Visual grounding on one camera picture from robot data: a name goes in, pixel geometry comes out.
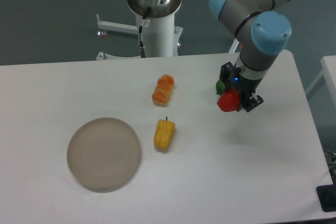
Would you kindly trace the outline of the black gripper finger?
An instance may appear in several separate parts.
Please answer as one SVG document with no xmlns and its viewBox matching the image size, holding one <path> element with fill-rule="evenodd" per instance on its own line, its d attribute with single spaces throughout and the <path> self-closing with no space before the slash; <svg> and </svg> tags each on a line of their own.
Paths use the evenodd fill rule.
<svg viewBox="0 0 336 224">
<path fill-rule="evenodd" d="M 234 66 L 231 62 L 227 62 L 221 66 L 219 80 L 223 83 L 224 91 L 233 87 Z"/>
<path fill-rule="evenodd" d="M 264 102 L 263 98 L 255 93 L 252 93 L 249 100 L 246 102 L 245 111 L 250 112 L 255 109 L 257 106 L 261 105 Z"/>
</svg>

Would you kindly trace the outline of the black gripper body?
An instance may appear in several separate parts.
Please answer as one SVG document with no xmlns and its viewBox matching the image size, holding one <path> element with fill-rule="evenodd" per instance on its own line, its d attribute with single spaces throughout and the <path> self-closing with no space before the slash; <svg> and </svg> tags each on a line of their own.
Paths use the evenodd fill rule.
<svg viewBox="0 0 336 224">
<path fill-rule="evenodd" d="M 256 94 L 256 89 L 262 79 L 251 80 L 242 76 L 241 67 L 234 66 L 233 88 L 238 92 L 240 106 L 238 110 L 245 110 L 246 102 L 249 100 L 252 93 Z"/>
</svg>

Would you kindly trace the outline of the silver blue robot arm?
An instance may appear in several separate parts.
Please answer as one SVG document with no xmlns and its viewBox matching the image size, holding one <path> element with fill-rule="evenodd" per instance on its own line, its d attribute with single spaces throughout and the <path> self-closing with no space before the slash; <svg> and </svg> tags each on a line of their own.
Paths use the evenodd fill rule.
<svg viewBox="0 0 336 224">
<path fill-rule="evenodd" d="M 224 112 L 251 111 L 262 104 L 256 89 L 285 48 L 291 35 L 289 20 L 275 8 L 291 0 L 209 0 L 214 17 L 242 45 L 235 63 L 220 69 L 217 105 Z M 140 56 L 171 57 L 177 50 L 174 18 L 182 0 L 127 0 L 136 17 Z"/>
</svg>

